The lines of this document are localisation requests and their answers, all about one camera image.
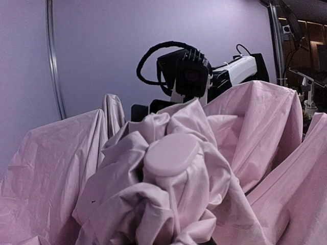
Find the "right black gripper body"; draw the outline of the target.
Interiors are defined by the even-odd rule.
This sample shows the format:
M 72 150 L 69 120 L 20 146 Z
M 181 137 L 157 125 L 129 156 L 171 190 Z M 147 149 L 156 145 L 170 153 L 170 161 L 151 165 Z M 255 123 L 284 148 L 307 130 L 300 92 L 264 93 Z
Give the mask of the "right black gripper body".
M 171 102 L 171 101 L 164 101 L 155 99 L 153 100 L 150 105 L 140 105 L 134 104 L 131 106 L 131 121 L 132 122 L 141 122 L 147 115 L 151 113 L 157 113 L 159 110 L 164 109 L 166 107 L 180 104 L 183 102 L 181 99 L 178 102 Z

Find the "pink and black folding umbrella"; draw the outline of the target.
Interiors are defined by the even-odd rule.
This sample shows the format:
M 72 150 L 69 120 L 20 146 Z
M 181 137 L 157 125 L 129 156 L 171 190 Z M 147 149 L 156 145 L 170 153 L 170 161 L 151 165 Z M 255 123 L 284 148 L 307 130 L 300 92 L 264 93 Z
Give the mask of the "pink and black folding umbrella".
M 252 81 L 119 126 L 31 130 L 1 181 L 1 244 L 326 244 L 326 114 Z

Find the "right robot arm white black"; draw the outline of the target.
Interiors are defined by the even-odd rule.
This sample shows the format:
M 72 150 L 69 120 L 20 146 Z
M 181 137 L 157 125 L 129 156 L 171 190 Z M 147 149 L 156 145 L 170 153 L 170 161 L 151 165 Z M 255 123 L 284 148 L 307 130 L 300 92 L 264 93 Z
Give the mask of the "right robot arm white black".
M 262 54 L 242 54 L 218 67 L 211 67 L 201 54 L 180 49 L 160 56 L 156 62 L 157 78 L 162 89 L 167 89 L 168 101 L 155 99 L 150 105 L 134 104 L 131 120 L 142 121 L 148 114 L 157 113 L 166 107 L 199 99 L 206 105 L 229 88 L 251 81 L 269 81 Z

